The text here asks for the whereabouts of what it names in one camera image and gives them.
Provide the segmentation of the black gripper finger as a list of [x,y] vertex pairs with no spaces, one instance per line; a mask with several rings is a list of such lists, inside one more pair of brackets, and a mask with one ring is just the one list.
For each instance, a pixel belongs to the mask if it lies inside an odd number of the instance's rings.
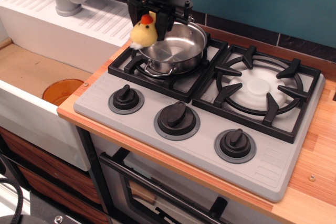
[[144,15],[142,2],[139,0],[127,0],[128,12],[133,26],[136,25]]
[[173,16],[170,13],[159,11],[156,13],[155,28],[157,31],[157,40],[163,41],[168,31],[172,29],[174,24]]

